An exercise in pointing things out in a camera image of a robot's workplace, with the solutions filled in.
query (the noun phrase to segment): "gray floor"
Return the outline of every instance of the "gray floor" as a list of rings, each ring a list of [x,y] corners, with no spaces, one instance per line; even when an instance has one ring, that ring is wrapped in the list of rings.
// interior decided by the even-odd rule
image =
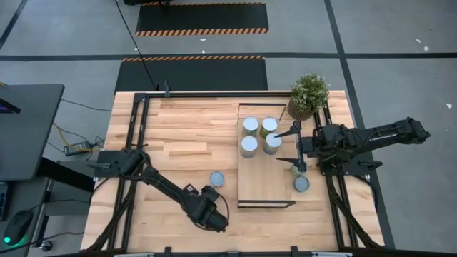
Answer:
[[[144,54],[189,54],[202,50],[336,53],[323,0],[265,2],[268,34],[137,38],[137,43]],[[0,34],[19,3],[0,1]],[[331,3],[346,53],[457,51],[457,2],[453,0]],[[139,7],[120,5],[127,23],[134,29]],[[135,53],[114,0],[28,0],[0,49],[0,56]],[[457,59],[349,59],[348,63],[367,127],[411,116],[422,121],[432,134],[421,146],[391,146],[373,153],[376,160],[384,162],[378,176],[396,248],[457,253],[457,173],[453,169],[457,164],[453,147],[457,143]],[[109,109],[119,66],[120,61],[0,61],[0,81],[63,83],[65,99]],[[346,90],[338,59],[266,60],[269,89],[288,89],[298,76],[308,72],[325,76],[331,89]],[[91,142],[95,136],[104,137],[108,122],[109,113],[64,102],[56,117],[56,123],[63,129],[79,133]],[[81,140],[71,135],[67,139]],[[49,142],[63,147],[55,130]],[[88,156],[65,158],[49,146],[45,157],[71,160]],[[57,217],[50,221],[46,235],[83,231],[84,226],[85,216]],[[80,236],[56,238],[55,248],[48,254],[75,252],[80,241]],[[34,249],[29,255],[43,253]]]

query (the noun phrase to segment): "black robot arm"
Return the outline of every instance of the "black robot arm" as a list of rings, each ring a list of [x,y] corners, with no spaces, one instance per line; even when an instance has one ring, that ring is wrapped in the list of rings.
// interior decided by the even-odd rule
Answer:
[[[177,202],[191,219],[191,222],[207,231],[225,231],[229,224],[229,205],[225,198],[217,193],[212,187],[205,186],[199,193],[192,185],[187,185],[184,189],[163,177],[151,165],[147,153],[141,150],[124,149],[115,151],[116,157],[109,163],[98,163],[91,166],[95,169],[95,176],[99,177],[122,177],[130,181],[141,181],[157,188],[160,192]],[[117,212],[109,221],[104,232],[96,239],[95,243],[87,248],[87,251],[101,250],[116,224],[119,222],[127,206],[131,203],[133,187],[125,196]],[[227,217],[217,211],[214,203],[217,198],[222,197],[227,207]]]
[[[181,189],[160,175],[152,166],[147,166],[140,176],[129,179],[143,181],[179,203],[196,226],[208,231],[225,232],[229,221],[217,211],[214,202],[220,195],[212,187],[204,186],[201,194],[191,184]]]
[[[279,137],[297,134],[299,156],[318,157],[323,175],[363,175],[382,165],[379,161],[362,161],[361,154],[395,143],[420,144],[429,136],[421,122],[406,118],[375,128],[346,128],[330,124],[313,131],[312,137],[301,137],[300,121],[294,121],[291,129]]]

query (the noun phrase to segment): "can lid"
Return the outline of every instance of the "can lid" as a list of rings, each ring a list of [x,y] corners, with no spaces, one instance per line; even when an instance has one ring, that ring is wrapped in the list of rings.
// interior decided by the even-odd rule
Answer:
[[[278,128],[278,122],[273,117],[266,117],[262,121],[262,126],[267,131],[274,131],[274,130],[276,130]]]
[[[213,186],[223,186],[224,185],[224,175],[219,171],[214,171],[209,176],[209,181]]]
[[[245,136],[241,141],[241,147],[246,151],[254,151],[257,149],[257,139],[253,136]]]
[[[243,122],[243,126],[245,129],[253,131],[258,128],[258,121],[256,117],[246,117]]]
[[[275,138],[277,136],[277,133],[270,133],[266,136],[265,140],[266,143],[271,146],[271,147],[279,147],[283,140],[281,138]]]
[[[298,192],[304,192],[304,191],[308,190],[308,188],[309,188],[309,180],[303,176],[295,178],[293,187]]]

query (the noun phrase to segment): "desk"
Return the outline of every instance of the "desk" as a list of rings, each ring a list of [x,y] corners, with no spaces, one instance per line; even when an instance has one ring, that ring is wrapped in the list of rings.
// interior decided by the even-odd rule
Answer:
[[[92,178],[42,158],[63,92],[61,84],[0,86],[0,96],[21,109],[20,114],[0,114],[0,181],[13,181],[7,220],[0,222],[0,235],[17,212],[36,206],[21,244],[43,238],[51,214],[44,213],[39,205],[48,201],[50,178],[93,191]],[[2,240],[0,251],[8,248]],[[26,256],[28,252],[25,247],[2,256]]]
[[[115,96],[106,136],[107,150],[125,146],[133,99],[133,92]],[[223,172],[226,182],[218,191],[228,200],[230,225],[225,233],[202,231],[189,221],[177,203],[154,187],[139,183],[128,252],[164,252],[167,246],[172,247],[173,252],[290,251],[291,246],[298,246],[300,251],[337,250],[325,178],[316,169],[314,160],[309,161],[311,168],[306,174],[311,188],[291,196],[300,200],[295,205],[268,210],[237,208],[238,106],[265,102],[287,104],[288,98],[172,97],[150,100],[144,137],[148,146],[144,150],[150,155],[153,166],[176,185],[184,187],[191,183],[198,189],[209,182],[211,172]],[[331,91],[328,104],[335,124],[353,126],[344,91]],[[139,105],[137,121],[141,118],[142,103]],[[293,119],[285,113],[282,121],[288,129]],[[303,124],[313,122],[310,119]],[[134,142],[138,134],[139,122]],[[111,219],[117,184],[117,179],[112,178],[94,194],[81,248],[90,246]],[[351,177],[346,178],[346,185],[354,216],[372,239],[382,244],[370,188]],[[216,204],[225,214],[223,202],[219,199]],[[348,245],[346,222],[341,220]],[[121,220],[115,248],[121,245],[123,226]]]

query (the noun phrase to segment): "metal can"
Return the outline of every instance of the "metal can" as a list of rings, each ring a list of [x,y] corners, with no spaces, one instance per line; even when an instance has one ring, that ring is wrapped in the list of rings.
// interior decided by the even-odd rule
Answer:
[[[275,138],[277,135],[277,133],[270,133],[266,136],[265,141],[263,142],[263,151],[266,154],[275,154],[278,151],[279,146],[281,146],[283,141],[281,138]]]
[[[243,136],[256,136],[258,121],[256,117],[246,117],[243,121]]]
[[[209,176],[209,184],[214,188],[221,188],[224,185],[224,175],[219,171],[214,171]]]
[[[300,171],[297,166],[291,165],[291,173],[292,175],[299,177],[305,174],[306,170],[308,169],[308,164],[305,163],[305,171]]]
[[[266,117],[262,121],[262,127],[260,128],[260,136],[265,139],[266,135],[274,132],[278,128],[278,122],[273,117]]]
[[[256,155],[257,139],[253,136],[245,136],[241,141],[240,154],[244,158],[252,158]]]

